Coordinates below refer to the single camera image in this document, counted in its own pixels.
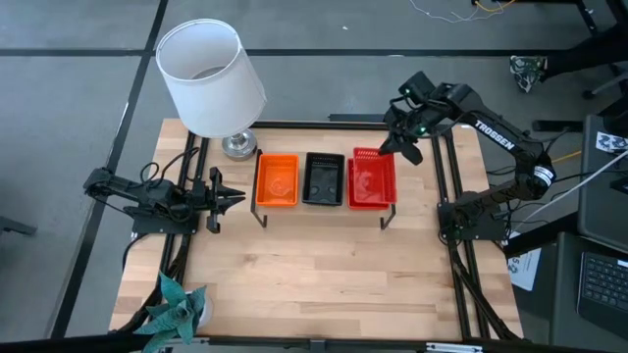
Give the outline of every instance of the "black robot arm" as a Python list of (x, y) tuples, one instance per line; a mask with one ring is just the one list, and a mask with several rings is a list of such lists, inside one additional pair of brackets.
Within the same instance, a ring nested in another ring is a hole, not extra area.
[(166, 179), (140, 183), (101, 168), (91, 173), (83, 188), (96, 199), (116, 195), (137, 203), (124, 208), (133, 218), (132, 230), (137, 233), (196, 233), (202, 211), (209, 211), (207, 228), (219, 233), (218, 216), (244, 200), (244, 192), (223, 186), (223, 176), (215, 167), (210, 169), (209, 179), (211, 187), (195, 179), (191, 190), (185, 190)]
[[(514, 179), (479, 193), (465, 192), (454, 203), (440, 206), (442, 234), (459, 239), (500, 239), (503, 228), (497, 232), (495, 227), (477, 229), (477, 226), (486, 224), (483, 220), (498, 212), (501, 203), (514, 199), (540, 199), (555, 180), (543, 142), (530, 138), (526, 132), (487, 108), (478, 93), (468, 85), (442, 83), (435, 87), (420, 72), (402, 85), (399, 92), (402, 96), (391, 101), (385, 115), (390, 133), (380, 153), (401, 152), (418, 165), (423, 158), (414, 144), (420, 138), (441, 134), (438, 126), (449, 118), (454, 123), (477, 129), (515, 160)], [(411, 106), (410, 111), (395, 106), (402, 100)]]

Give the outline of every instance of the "wooden table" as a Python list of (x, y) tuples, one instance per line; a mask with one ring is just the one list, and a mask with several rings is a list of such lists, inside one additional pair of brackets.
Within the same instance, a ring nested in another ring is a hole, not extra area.
[[(306, 152), (351, 157), (354, 146), (378, 147), (386, 137), (385, 131), (333, 129), (257, 128), (255, 134), (264, 153), (299, 154), (300, 185)], [(464, 189), (486, 189), (475, 130), (457, 126), (453, 135)], [(154, 161), (164, 166), (181, 153), (186, 136), (179, 120), (165, 120)], [(220, 218), (220, 234), (206, 230), (201, 217), (192, 238), (184, 287), (207, 284), (214, 304), (210, 324), (197, 335), (461, 339), (448, 255), (437, 238), (434, 154), (429, 140), (419, 147), (425, 160), (418, 167), (395, 155), (397, 215), (386, 230), (379, 228), (379, 212), (349, 211), (346, 200), (337, 208), (300, 202), (293, 209), (259, 208), (269, 216), (262, 228), (249, 212), (255, 158), (231, 161), (220, 139), (212, 139), (206, 169), (218, 167), (224, 185), (245, 191), (248, 199)], [(180, 166), (172, 166), (167, 178), (176, 180)], [(453, 190), (450, 178), (448, 183)], [(156, 234), (131, 250), (111, 328), (125, 324), (153, 289), (163, 245), (164, 235)], [(474, 245), (484, 294), (521, 335), (503, 255), (491, 242)], [(473, 301), (466, 297), (478, 334)]]

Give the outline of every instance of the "keyboard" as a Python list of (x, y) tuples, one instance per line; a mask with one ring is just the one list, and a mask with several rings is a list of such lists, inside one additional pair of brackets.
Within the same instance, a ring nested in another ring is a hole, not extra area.
[(628, 339), (628, 260), (582, 254), (578, 314)]

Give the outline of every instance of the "potted plant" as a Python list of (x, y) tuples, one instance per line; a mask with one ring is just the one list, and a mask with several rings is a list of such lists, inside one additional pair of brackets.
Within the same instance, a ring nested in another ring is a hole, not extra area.
[(203, 326), (211, 315), (207, 312), (205, 303), (207, 286), (186, 293), (180, 284), (161, 272), (159, 278), (161, 279), (161, 293), (168, 303), (146, 307), (154, 319), (134, 332), (153, 334), (142, 353), (154, 352), (177, 334), (183, 343), (190, 344), (196, 329), (199, 325)]

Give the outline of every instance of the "table lamp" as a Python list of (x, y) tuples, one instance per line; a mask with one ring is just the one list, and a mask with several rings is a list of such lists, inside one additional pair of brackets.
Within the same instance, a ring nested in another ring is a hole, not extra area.
[(248, 128), (262, 113), (266, 94), (230, 25), (216, 20), (178, 25), (159, 42), (156, 59), (187, 129), (222, 137), (233, 160), (255, 153), (257, 140)]

